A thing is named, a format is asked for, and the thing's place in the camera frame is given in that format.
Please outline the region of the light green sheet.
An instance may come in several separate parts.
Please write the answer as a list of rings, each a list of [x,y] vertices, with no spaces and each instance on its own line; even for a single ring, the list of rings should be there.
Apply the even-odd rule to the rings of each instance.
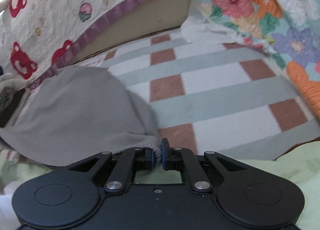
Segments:
[[[295,183],[305,196],[305,208],[298,219],[300,229],[319,229],[319,142],[294,148],[275,161],[243,160],[243,163],[281,176]],[[18,229],[11,199],[22,183],[51,169],[1,147],[1,229]]]

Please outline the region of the grey knit garment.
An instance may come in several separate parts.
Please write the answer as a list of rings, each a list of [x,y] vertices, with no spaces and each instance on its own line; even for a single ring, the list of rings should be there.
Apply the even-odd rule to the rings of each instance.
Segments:
[[[155,115],[106,69],[69,66],[41,85],[25,114],[1,139],[36,162],[64,167],[103,151],[161,154]]]

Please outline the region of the floral colourful blanket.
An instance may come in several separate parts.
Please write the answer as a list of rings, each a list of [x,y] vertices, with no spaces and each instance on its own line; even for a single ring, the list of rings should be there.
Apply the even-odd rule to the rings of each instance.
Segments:
[[[204,19],[270,55],[319,114],[319,0],[191,0]]]

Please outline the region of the beige mattress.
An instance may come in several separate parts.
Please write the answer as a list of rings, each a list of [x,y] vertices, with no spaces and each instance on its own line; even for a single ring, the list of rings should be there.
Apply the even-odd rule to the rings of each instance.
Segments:
[[[69,64],[145,35],[179,27],[187,18],[189,3],[190,0],[147,0],[98,33]]]

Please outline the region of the checkered white brown blanket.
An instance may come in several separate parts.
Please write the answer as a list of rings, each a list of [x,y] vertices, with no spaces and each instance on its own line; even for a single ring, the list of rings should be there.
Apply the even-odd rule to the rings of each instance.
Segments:
[[[148,102],[173,147],[273,160],[319,139],[319,121],[289,81],[267,57],[244,46],[188,42],[172,30],[81,65],[107,69]]]

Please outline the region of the white quilt red bears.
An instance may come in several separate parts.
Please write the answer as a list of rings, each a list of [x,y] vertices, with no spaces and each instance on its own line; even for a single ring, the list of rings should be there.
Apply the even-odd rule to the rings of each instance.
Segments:
[[[147,0],[3,0],[1,70],[35,85]]]

